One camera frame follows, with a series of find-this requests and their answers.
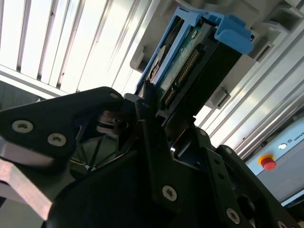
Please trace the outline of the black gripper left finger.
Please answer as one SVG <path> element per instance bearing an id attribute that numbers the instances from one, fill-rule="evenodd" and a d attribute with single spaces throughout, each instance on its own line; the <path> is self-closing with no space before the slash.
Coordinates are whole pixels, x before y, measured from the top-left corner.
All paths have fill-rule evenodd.
<path id="1" fill-rule="evenodd" d="M 109 87 L 4 110 L 0 134 L 5 141 L 2 158 L 46 173 L 65 169 L 81 143 L 117 135 L 119 155 L 114 160 L 133 151 L 143 156 L 154 201 L 159 198 L 157 187 L 173 176 L 166 134 L 150 100 L 123 97 Z"/>

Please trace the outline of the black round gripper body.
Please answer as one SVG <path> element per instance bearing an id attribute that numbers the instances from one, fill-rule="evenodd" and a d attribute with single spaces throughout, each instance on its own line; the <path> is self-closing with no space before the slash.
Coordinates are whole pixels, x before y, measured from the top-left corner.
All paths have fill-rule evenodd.
<path id="1" fill-rule="evenodd" d="M 49 212 L 48 228 L 230 228 L 227 200 L 214 190 L 208 165 L 222 159 L 205 148 L 174 160 L 173 176 L 154 201 L 146 160 L 136 152 L 68 185 Z"/>

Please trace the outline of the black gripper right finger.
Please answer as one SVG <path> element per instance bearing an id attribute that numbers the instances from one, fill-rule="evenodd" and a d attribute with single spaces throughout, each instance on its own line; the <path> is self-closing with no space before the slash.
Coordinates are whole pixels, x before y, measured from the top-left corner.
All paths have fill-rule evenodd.
<path id="1" fill-rule="evenodd" d="M 220 206 L 238 228 L 297 228 L 299 224 L 228 146 L 214 148 L 198 127 L 190 129 L 195 158 L 205 167 Z"/>

